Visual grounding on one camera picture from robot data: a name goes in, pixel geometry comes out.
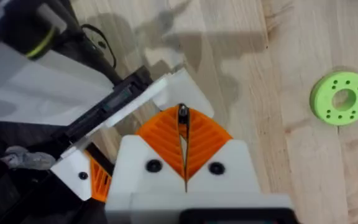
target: black plastic frame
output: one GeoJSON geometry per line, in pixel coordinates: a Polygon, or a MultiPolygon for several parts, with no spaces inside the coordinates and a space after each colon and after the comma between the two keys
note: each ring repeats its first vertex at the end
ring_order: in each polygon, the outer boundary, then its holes
{"type": "Polygon", "coordinates": [[[197,208],[180,214],[180,224],[202,224],[216,221],[271,221],[277,224],[299,224],[289,208],[197,208]]]}

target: black cable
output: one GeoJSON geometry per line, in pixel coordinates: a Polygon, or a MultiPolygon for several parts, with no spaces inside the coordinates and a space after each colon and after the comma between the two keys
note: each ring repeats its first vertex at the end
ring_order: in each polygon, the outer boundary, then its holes
{"type": "Polygon", "coordinates": [[[103,40],[106,42],[106,44],[107,44],[107,46],[109,48],[110,54],[112,55],[112,62],[113,62],[112,67],[115,69],[116,66],[117,66],[117,59],[116,59],[116,56],[114,55],[114,53],[112,52],[110,44],[107,41],[107,38],[103,34],[103,32],[101,32],[98,28],[96,28],[95,26],[92,26],[91,24],[83,24],[83,25],[81,25],[81,29],[84,29],[84,28],[92,30],[93,32],[99,34],[103,38],[103,40]]]}

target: green ring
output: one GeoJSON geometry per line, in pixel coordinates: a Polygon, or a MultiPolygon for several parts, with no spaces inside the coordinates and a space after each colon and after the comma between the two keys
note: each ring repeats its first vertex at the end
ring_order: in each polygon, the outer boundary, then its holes
{"type": "Polygon", "coordinates": [[[310,107],[314,115],[328,124],[346,125],[357,121],[358,74],[334,72],[320,79],[311,91],[310,107]],[[348,97],[339,108],[335,108],[333,98],[341,90],[348,90],[348,97]]]}

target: black screw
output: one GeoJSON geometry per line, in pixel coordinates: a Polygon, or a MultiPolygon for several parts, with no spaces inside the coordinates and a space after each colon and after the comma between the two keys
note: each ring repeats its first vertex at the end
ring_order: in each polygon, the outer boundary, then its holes
{"type": "Polygon", "coordinates": [[[214,175],[221,175],[224,173],[224,165],[220,162],[213,162],[208,166],[209,171],[214,175]]]}
{"type": "Polygon", "coordinates": [[[81,179],[81,180],[86,180],[88,178],[88,174],[86,172],[80,172],[78,174],[78,177],[81,179]]]}
{"type": "Polygon", "coordinates": [[[162,163],[158,159],[152,159],[146,163],[146,170],[149,172],[159,172],[162,169],[162,163]]]}

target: hole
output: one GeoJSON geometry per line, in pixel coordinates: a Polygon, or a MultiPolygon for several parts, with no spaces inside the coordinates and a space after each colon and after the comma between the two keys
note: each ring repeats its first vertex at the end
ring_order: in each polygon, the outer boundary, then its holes
{"type": "Polygon", "coordinates": [[[88,178],[88,174],[86,172],[79,172],[78,173],[78,177],[81,179],[81,180],[86,180],[88,178]]]}
{"type": "Polygon", "coordinates": [[[98,42],[98,45],[99,45],[101,48],[106,49],[106,44],[103,43],[102,41],[99,41],[99,42],[98,42]]]}
{"type": "Polygon", "coordinates": [[[208,166],[208,168],[209,171],[214,175],[221,175],[224,173],[225,170],[224,165],[220,162],[213,162],[208,166]]]}
{"type": "Polygon", "coordinates": [[[158,159],[152,159],[146,163],[146,170],[149,172],[159,172],[162,169],[162,163],[158,159]]]}
{"type": "Polygon", "coordinates": [[[340,90],[335,93],[332,104],[339,111],[347,111],[356,102],[356,93],[350,89],[340,90]]]}

